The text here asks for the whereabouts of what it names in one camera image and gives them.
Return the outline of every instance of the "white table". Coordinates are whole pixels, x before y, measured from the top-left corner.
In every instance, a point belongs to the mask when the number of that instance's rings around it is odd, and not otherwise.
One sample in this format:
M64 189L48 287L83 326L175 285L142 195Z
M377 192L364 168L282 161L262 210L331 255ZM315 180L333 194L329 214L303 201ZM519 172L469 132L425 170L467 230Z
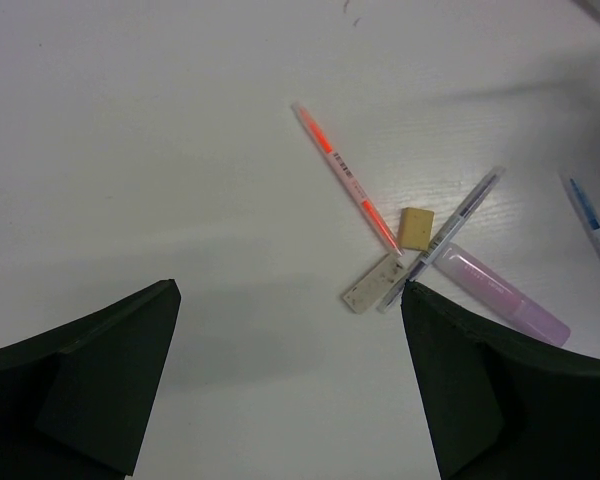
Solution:
M338 300L382 247L295 99L394 228L507 166L458 243L600 357L600 264L555 177L579 157L600 183L600 107L458 96L595 80L600 27L567 0L343 3L0 2L0 347L182 291L136 479L438 478L399 312Z

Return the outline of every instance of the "orange highlighter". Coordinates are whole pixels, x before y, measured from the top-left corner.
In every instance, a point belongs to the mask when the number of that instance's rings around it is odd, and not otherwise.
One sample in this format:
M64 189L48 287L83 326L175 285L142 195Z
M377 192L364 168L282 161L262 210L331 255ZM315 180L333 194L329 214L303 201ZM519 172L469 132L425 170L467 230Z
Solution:
M387 248L389 253L393 253L397 256L402 256L402 249L398 245L398 241L396 237L391 232L391 229L387 226L385 221L382 219L380 213L373 205L365 191L360 186L360 183L356 180L349 170L349 167L344 163L340 154L334 150L327 140L327 137L316 123L316 121L309 115L309 112L306 108L302 107L298 102L294 102L291 105L291 109L298 117L300 124L306 130L313 143L318 147L320 153L327 161L331 169L335 172L335 174L340 179L340 182L344 186L344 188L349 192L351 198L356 202L358 208L364 215L364 218L367 219L369 225L376 232L382 243Z

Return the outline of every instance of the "pink bottle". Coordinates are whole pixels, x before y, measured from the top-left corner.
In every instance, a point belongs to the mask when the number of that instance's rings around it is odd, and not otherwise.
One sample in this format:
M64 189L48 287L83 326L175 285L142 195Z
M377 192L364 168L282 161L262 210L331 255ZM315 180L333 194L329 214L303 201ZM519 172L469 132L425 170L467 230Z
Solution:
M571 335L564 323L459 246L450 243L434 265L522 333L557 347Z

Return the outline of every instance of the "eraser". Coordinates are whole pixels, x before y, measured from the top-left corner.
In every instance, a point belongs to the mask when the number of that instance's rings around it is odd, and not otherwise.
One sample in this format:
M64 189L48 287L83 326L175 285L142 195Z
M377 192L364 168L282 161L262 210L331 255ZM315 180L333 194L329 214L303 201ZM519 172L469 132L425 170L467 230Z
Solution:
M394 255L386 255L342 299L354 312L364 313L406 274L407 268Z
M431 240L433 212L420 208L402 210L402 220L398 231L398 244L402 248L426 251Z

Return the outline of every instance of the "yellow block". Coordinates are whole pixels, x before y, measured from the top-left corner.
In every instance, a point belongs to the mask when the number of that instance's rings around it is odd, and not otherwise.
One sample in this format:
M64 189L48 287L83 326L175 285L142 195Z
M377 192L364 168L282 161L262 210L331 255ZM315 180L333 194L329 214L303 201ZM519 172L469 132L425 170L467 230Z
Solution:
M425 251L431 240L433 212L420 208L402 210L402 221L398 231L398 243L402 248Z

